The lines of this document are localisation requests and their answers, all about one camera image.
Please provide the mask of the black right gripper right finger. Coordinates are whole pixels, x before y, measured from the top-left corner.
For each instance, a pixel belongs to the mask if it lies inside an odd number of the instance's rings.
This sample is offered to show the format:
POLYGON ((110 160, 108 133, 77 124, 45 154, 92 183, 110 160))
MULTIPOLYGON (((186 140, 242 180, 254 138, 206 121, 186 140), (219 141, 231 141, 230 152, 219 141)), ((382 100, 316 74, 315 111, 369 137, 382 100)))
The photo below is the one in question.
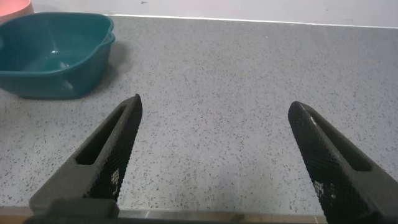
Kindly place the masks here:
POLYGON ((288 119, 328 223, 397 223, 397 181, 309 105, 288 119))

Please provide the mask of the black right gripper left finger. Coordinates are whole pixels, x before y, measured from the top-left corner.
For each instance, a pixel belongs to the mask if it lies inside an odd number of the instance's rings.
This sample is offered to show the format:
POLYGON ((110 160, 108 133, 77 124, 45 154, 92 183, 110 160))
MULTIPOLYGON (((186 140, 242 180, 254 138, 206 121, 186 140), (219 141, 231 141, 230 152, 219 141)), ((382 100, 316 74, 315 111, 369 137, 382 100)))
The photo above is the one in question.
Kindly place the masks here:
POLYGON ((142 119, 136 94, 122 101, 29 200, 42 213, 58 199, 117 201, 142 119))

